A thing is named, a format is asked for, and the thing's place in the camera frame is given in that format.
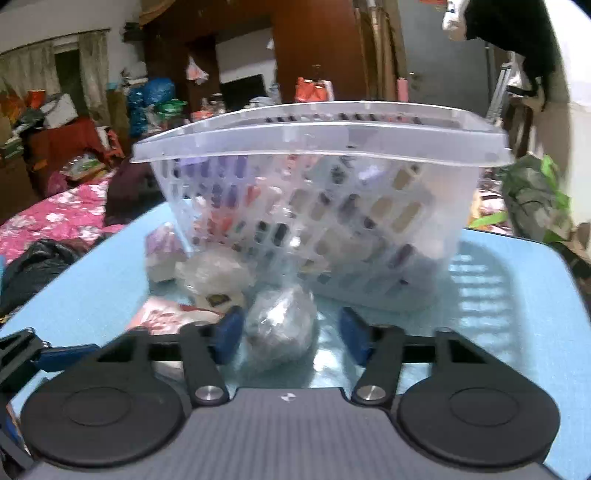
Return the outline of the bagged box with black labels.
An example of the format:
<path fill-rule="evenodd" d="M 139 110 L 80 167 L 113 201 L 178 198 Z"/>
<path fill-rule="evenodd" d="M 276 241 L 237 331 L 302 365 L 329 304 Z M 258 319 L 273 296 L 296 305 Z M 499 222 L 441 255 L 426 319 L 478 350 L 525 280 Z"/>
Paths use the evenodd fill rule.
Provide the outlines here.
<path fill-rule="evenodd" d="M 256 283 L 252 267 L 238 252 L 222 245 L 177 262 L 174 277 L 195 307 L 219 312 L 245 306 L 245 291 Z"/>

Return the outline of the metal crutches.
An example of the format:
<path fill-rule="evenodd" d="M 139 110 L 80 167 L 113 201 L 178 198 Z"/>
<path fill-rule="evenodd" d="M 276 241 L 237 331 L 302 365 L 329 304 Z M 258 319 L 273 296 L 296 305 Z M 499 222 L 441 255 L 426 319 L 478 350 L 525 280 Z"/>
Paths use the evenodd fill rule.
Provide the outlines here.
<path fill-rule="evenodd" d="M 491 102 L 486 113 L 486 120 L 498 124 L 511 95 L 520 88 L 521 76 L 516 62 L 506 62 L 501 66 Z"/>

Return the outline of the white hoodie with blue letters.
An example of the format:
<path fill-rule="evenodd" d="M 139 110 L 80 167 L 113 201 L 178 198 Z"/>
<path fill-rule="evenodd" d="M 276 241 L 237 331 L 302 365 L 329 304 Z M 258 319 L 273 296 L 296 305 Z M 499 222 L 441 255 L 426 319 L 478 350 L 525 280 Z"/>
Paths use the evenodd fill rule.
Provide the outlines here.
<path fill-rule="evenodd" d="M 467 23 L 465 13 L 470 0 L 448 0 L 442 29 L 449 39 L 456 42 L 467 40 Z"/>

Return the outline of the translucent white plastic basket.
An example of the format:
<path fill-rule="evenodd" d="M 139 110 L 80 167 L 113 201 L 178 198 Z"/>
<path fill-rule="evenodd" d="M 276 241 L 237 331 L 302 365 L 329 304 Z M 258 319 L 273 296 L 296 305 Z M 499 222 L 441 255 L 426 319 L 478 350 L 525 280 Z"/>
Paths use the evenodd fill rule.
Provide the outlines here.
<path fill-rule="evenodd" d="M 259 280 L 421 308 L 448 274 L 482 171 L 507 136 L 450 107 L 332 101 L 240 110 L 137 142 L 190 253 L 221 243 Z"/>

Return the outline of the dark red wooden wardrobe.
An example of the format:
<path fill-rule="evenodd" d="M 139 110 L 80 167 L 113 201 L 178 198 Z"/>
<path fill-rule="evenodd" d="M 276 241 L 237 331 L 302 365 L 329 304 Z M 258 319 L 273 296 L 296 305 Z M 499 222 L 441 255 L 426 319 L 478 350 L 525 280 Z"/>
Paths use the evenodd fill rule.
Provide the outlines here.
<path fill-rule="evenodd" d="M 141 27 L 147 73 L 173 81 L 178 98 L 196 109 L 221 90 L 215 45 L 269 28 L 284 102 L 294 101 L 298 78 L 332 82 L 339 100 L 369 95 L 362 37 L 353 1 L 174 1 Z"/>

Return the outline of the pink floral blanket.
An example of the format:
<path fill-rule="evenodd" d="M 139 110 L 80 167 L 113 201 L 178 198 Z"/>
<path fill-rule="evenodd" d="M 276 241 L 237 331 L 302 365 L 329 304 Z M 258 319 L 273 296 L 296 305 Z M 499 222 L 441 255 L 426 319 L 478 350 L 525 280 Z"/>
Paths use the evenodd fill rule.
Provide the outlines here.
<path fill-rule="evenodd" d="M 1 225 L 1 256 L 9 264 L 35 241 L 79 239 L 90 245 L 122 224 L 105 224 L 107 190 L 113 173 L 46 198 Z"/>

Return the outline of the clear plastic bag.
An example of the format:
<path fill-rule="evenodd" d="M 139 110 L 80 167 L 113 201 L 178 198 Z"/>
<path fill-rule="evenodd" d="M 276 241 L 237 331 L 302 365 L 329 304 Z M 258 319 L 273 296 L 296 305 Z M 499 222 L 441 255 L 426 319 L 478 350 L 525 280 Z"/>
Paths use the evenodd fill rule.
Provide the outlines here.
<path fill-rule="evenodd" d="M 266 370 L 300 359 L 315 341 L 317 320 L 314 295 L 301 284 L 261 290 L 243 326 L 247 361 Z"/>

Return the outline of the black hanging garment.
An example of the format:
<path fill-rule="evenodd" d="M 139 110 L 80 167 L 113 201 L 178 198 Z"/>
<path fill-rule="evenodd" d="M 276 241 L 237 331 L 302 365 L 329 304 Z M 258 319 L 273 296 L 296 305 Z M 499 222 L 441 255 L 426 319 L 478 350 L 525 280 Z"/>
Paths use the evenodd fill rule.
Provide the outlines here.
<path fill-rule="evenodd" d="M 480 38 L 523 58 L 522 69 L 530 82 L 530 94 L 540 110 L 547 105 L 550 77 L 557 60 L 551 22 L 543 1 L 476 0 L 465 13 L 466 38 Z"/>

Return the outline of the pink red flat pack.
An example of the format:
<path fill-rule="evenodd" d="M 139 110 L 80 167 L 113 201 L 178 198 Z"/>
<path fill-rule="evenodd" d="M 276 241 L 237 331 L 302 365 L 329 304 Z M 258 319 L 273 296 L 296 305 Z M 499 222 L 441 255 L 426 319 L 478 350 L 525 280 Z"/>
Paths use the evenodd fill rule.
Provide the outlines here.
<path fill-rule="evenodd" d="M 146 328 L 151 335 L 176 334 L 184 325 L 214 325 L 222 317 L 223 313 L 216 310 L 150 296 L 135 313 L 127 329 Z"/>

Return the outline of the grey metal door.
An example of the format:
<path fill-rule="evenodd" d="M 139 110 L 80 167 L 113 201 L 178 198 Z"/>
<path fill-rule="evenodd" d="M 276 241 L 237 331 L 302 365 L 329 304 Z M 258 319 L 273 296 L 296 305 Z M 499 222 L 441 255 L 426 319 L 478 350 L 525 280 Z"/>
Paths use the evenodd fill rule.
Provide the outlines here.
<path fill-rule="evenodd" d="M 400 1 L 398 7 L 410 101 L 485 115 L 490 99 L 483 41 L 451 40 L 442 28 L 446 4 Z"/>

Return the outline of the orange white hanging bag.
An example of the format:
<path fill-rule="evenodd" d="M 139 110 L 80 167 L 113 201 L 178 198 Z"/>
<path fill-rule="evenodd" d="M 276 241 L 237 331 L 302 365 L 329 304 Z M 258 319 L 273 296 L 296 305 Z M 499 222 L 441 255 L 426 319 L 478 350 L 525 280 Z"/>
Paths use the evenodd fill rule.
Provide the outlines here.
<path fill-rule="evenodd" d="M 334 101 L 335 94 L 329 80 L 311 80 L 297 78 L 294 101 L 297 103 L 314 103 Z"/>

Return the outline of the green plastic bag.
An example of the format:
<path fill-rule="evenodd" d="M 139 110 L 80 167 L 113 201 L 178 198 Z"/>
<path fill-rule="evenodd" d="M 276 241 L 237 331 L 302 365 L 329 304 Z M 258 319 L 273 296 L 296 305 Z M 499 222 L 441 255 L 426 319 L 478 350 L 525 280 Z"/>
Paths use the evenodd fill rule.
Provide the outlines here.
<path fill-rule="evenodd" d="M 560 190 L 557 164 L 548 155 L 527 154 L 509 166 L 485 170 L 468 227 L 546 244 L 568 241 L 570 197 Z"/>

